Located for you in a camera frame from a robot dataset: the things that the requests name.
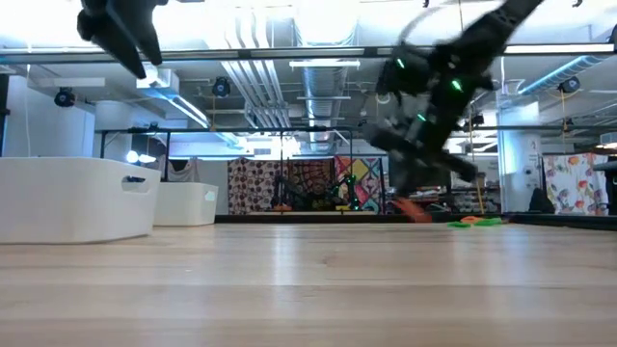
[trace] white column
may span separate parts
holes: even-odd
[[[96,130],[113,130],[113,129],[128,129],[133,126],[131,115],[133,107],[118,101],[98,101],[95,111],[95,129]],[[105,139],[105,159],[118,161],[126,160],[126,153],[131,150],[132,145],[131,134],[115,134],[108,133]],[[96,134],[94,137],[94,156],[98,157],[100,153],[101,135]]]
[[[540,110],[533,97],[499,95],[497,125],[539,125]],[[529,209],[535,188],[542,188],[539,132],[498,131],[499,183],[503,212]]]
[[[7,157],[92,156],[94,115],[78,107],[56,106],[53,97],[11,76],[7,108]]]

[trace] white plastic bin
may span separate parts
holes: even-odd
[[[219,187],[193,182],[161,183],[154,224],[196,227],[214,224]]]
[[[122,183],[126,177],[142,183]],[[112,241],[152,231],[160,172],[96,158],[0,158],[0,243]]]

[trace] wall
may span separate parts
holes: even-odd
[[[216,214],[229,214],[228,206],[228,162],[198,160],[200,182],[219,187],[219,198],[216,203]]]
[[[22,76],[11,76],[7,108],[11,114],[7,117],[3,156],[28,156],[26,119],[31,156],[92,156],[92,113],[56,106],[51,96],[27,88]]]

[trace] wooden surface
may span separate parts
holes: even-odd
[[[617,346],[617,233],[158,229],[0,247],[0,346]]]

